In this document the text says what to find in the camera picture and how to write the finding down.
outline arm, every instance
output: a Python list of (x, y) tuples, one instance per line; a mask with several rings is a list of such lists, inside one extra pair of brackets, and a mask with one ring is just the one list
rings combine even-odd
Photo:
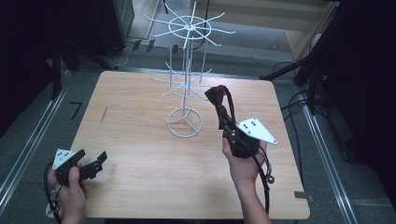
[[(259, 174), (256, 163), (252, 158), (241, 159), (234, 157), (227, 138), (223, 138), (222, 142), (222, 152), (230, 163), (231, 178), (233, 179), (239, 200), (241, 201), (245, 223), (272, 223), (256, 192), (256, 178)], [(261, 146), (264, 149), (267, 147), (266, 143), (263, 141), (261, 141)], [(263, 165), (264, 158), (257, 157), (257, 159), (259, 163)]]
[(61, 186), (56, 179), (56, 172), (50, 169), (48, 181), (59, 193), (58, 199), (63, 210), (63, 224), (81, 224), (85, 218), (85, 193), (87, 185), (78, 183), (79, 171), (77, 167), (72, 167), (69, 172), (69, 187)]

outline round base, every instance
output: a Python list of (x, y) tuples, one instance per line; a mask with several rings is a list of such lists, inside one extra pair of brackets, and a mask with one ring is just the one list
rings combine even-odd
[(172, 134), (187, 138), (198, 134), (204, 121), (196, 110), (190, 107), (180, 107), (172, 111), (166, 123)]

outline black object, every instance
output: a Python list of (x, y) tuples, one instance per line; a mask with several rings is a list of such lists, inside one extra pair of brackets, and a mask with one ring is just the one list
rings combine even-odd
[(142, 40), (138, 40), (134, 43), (134, 48), (132, 50), (137, 50), (140, 47), (140, 43), (142, 43)]
[(174, 45), (172, 47), (172, 54), (176, 54), (178, 52), (178, 45)]
[(329, 119), (345, 151), (378, 174), (396, 209), (396, 2), (345, 1), (341, 7), (347, 14), (317, 60), (339, 113), (330, 111)]
[[(78, 161), (85, 156), (84, 149), (78, 151), (72, 158), (62, 164), (56, 169), (56, 177), (58, 178), (60, 185), (68, 186), (69, 184), (69, 171), (73, 166), (78, 166)], [(81, 168), (79, 168), (79, 182), (85, 179), (93, 179), (96, 174), (103, 170), (102, 163), (107, 159), (107, 154), (104, 151), (96, 161), (93, 161)]]
[(149, 53), (152, 51), (152, 48), (154, 47), (154, 42), (155, 42), (155, 39), (150, 39), (150, 41), (148, 42), (148, 48), (146, 49), (146, 53)]
[[(224, 93), (227, 94), (228, 104), (232, 118), (227, 114), (227, 109), (222, 105)], [(247, 136), (235, 126), (235, 114), (233, 112), (233, 98), (227, 87), (219, 85), (205, 92), (207, 99), (216, 107), (219, 116), (219, 130), (224, 130), (223, 137), (230, 143), (233, 156), (246, 159), (257, 154), (260, 147), (260, 140)]]
[(123, 49), (134, 19), (132, 0), (57, 1), (53, 8), (60, 36), (104, 56)]
[[(297, 75), (293, 80), (296, 85), (300, 85), (300, 86), (304, 85), (305, 82), (310, 77), (313, 80), (318, 80), (318, 76), (319, 76), (318, 65), (317, 65), (318, 60), (320, 60), (322, 57), (325, 57), (328, 50), (329, 42), (331, 42), (334, 36), (336, 35), (336, 30), (338, 29), (344, 17), (346, 16), (347, 9), (348, 6), (345, 7), (344, 5), (340, 4), (332, 21), (329, 23), (328, 27), (319, 38), (317, 44), (312, 48), (312, 50), (308, 53), (308, 55), (306, 55), (304, 58), (302, 58), (296, 63), (292, 63), (280, 69), (279, 71), (274, 72), (273, 74), (264, 77), (259, 77), (259, 79), (272, 80), (276, 77), (281, 77), (282, 75), (296, 68), (301, 67), (301, 69), (298, 71)], [(308, 108), (310, 109), (310, 112), (312, 114), (315, 114), (314, 99), (312, 97), (315, 95), (316, 85), (317, 83), (314, 82), (310, 86), (309, 89), (310, 92), (308, 93), (308, 96), (311, 97), (311, 99), (308, 98)]]
[[(227, 95), (232, 117), (227, 114), (225, 106), (222, 105), (224, 94)], [(265, 164), (267, 165), (267, 175), (262, 170), (262, 166), (260, 165), (259, 161), (255, 156), (258, 153), (259, 148), (261, 147), (260, 141), (245, 135), (241, 131), (238, 131), (237, 128), (235, 128), (236, 126), (235, 113), (233, 111), (233, 98), (227, 87), (223, 85), (212, 87), (205, 92), (205, 95), (210, 103), (212, 103), (212, 105), (214, 105), (216, 108), (216, 112), (219, 116), (219, 129), (223, 130), (223, 137), (228, 139), (233, 156), (243, 159), (251, 157), (255, 161), (259, 169), (260, 178), (262, 179), (262, 185), (264, 187), (265, 211), (267, 214), (269, 214), (270, 188), (268, 187), (268, 183), (274, 183), (275, 179), (273, 176), (271, 176), (272, 170), (271, 166), (269, 165), (268, 157), (266, 156), (265, 151), (263, 151), (263, 156), (265, 157)]]
[(51, 81), (41, 12), (33, 0), (0, 1), (0, 138)]
[(168, 7), (166, 6), (166, 1), (165, 0), (163, 0), (163, 6), (165, 7), (166, 14), (168, 14)]

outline white wire rack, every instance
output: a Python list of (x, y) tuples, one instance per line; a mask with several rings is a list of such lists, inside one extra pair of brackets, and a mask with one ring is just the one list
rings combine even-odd
[[(190, 16), (179, 16), (176, 14), (172, 8), (167, 4), (165, 7), (173, 14), (175, 17), (170, 21), (160, 21), (149, 18), (147, 19), (155, 22), (160, 22), (168, 25), (168, 32), (162, 34), (151, 35), (153, 37), (158, 37), (162, 35), (169, 35), (169, 63), (166, 66), (169, 68), (169, 78), (160, 79), (154, 78), (155, 80), (167, 82), (169, 85), (169, 91), (161, 94), (159, 97), (164, 97), (166, 94), (173, 93), (181, 97), (181, 106), (174, 111), (168, 117), (167, 126), (171, 133), (178, 137), (192, 137), (201, 131), (203, 126), (203, 119), (198, 111), (191, 107), (186, 106), (186, 99), (192, 96), (198, 96), (203, 100), (207, 100), (202, 97), (199, 93), (202, 87), (207, 87), (202, 84), (202, 77), (211, 72), (212, 69), (204, 72), (205, 70), (205, 60), (206, 60), (206, 50), (208, 42), (215, 45), (221, 46), (212, 41), (209, 36), (212, 32), (222, 32), (225, 34), (234, 34), (235, 32), (223, 31), (220, 29), (214, 29), (210, 25), (210, 21), (220, 18), (224, 15), (224, 12), (213, 17), (211, 19), (205, 20), (195, 16), (196, 2), (194, 2), (193, 10)], [(172, 53), (172, 36), (184, 39), (183, 45), (183, 64), (181, 71), (176, 71), (172, 67), (173, 53)], [(201, 72), (194, 73), (191, 71), (193, 62), (193, 44), (196, 40), (202, 40), (205, 44), (204, 56), (202, 59)], [(177, 127), (178, 125), (187, 125), (189, 131), (187, 133), (180, 133)]]

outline black cable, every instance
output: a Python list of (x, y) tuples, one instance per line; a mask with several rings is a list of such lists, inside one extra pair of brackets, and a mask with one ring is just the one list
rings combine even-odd
[(306, 105), (306, 103), (304, 104), (300, 104), (297, 108), (293, 109), (291, 112), (289, 110), (289, 114), (283, 119), (284, 121), (286, 121), (287, 119), (291, 118), (291, 116), (297, 114), (298, 112), (300, 112), (300, 110)]
[(265, 196), (265, 212), (267, 214), (269, 214), (269, 210), (270, 210), (270, 195), (269, 195), (269, 190), (270, 188), (268, 187), (267, 184), (267, 178), (266, 175), (264, 173), (264, 170), (262, 169), (262, 166), (260, 165), (259, 161), (257, 160), (255, 153), (247, 146), (247, 144), (242, 141), (242, 139), (238, 138), (238, 141), (250, 152), (251, 157), (253, 158), (254, 162), (256, 163), (257, 167), (259, 168), (259, 175), (260, 175), (260, 179), (262, 180), (262, 185), (264, 186), (264, 196)]
[(300, 104), (306, 103), (306, 101), (307, 101), (307, 100), (305, 100), (305, 99), (304, 99), (304, 100), (296, 101), (296, 102), (292, 103), (291, 105), (285, 105), (285, 106), (283, 106), (283, 107), (280, 107), (280, 110), (285, 110), (285, 109), (287, 109), (287, 108), (289, 108), (289, 107), (291, 107), (291, 106), (300, 105)]
[(282, 64), (282, 63), (293, 63), (293, 62), (280, 62), (280, 63), (274, 64), (274, 66), (273, 66), (273, 73), (276, 71), (275, 68), (276, 68), (278, 65)]
[(268, 157), (267, 157), (267, 152), (264, 150), (264, 148), (262, 148), (262, 146), (259, 146), (259, 148), (261, 148), (262, 149), (262, 152), (264, 153), (264, 154), (261, 154), (260, 152), (260, 154), (261, 155), (263, 155), (264, 156), (264, 158), (265, 158), (265, 161), (268, 161)]
[(61, 223), (62, 223), (62, 220), (61, 220), (61, 217), (59, 216), (59, 213), (58, 213), (58, 211), (59, 211), (59, 209), (60, 209), (60, 206), (59, 206), (59, 204), (57, 203), (57, 200), (55, 200), (55, 202), (54, 202), (54, 201), (51, 199), (51, 197), (50, 197), (50, 189), (49, 189), (48, 178), (47, 178), (47, 175), (48, 175), (48, 173), (49, 173), (49, 170), (50, 170), (50, 167), (52, 166), (52, 164), (53, 164), (52, 161), (49, 162), (49, 163), (47, 164), (47, 166), (46, 166), (46, 169), (44, 170), (44, 175), (43, 175), (44, 191), (45, 191), (45, 193), (46, 193), (47, 201), (49, 202), (49, 209), (50, 209), (50, 211), (52, 212), (53, 217), (55, 218), (55, 220), (56, 220), (57, 223), (61, 224)]
[(58, 192), (56, 193), (55, 202), (58, 202), (58, 196), (59, 196), (59, 193), (61, 192), (62, 187), (63, 187), (63, 185), (61, 185)]
[[(289, 100), (289, 105), (291, 104), (291, 101), (293, 100), (293, 98), (297, 96), (297, 94), (295, 94), (293, 97), (290, 98)], [(301, 159), (301, 149), (300, 149), (300, 138), (294, 123), (294, 119), (293, 119), (293, 115), (291, 114), (291, 110), (289, 107), (289, 114), (290, 114), (290, 121), (291, 121), (291, 126), (293, 127), (295, 136), (296, 136), (296, 141), (297, 141), (297, 153), (298, 153), (298, 163), (299, 163), (299, 169), (300, 169), (300, 178), (301, 178), (301, 183), (304, 187), (304, 175), (303, 175), (303, 165), (302, 165), (302, 159)]]
[(265, 158), (265, 155), (264, 155), (264, 154), (260, 153), (259, 151), (257, 151), (257, 153), (259, 153), (260, 155), (262, 155), (262, 156)]

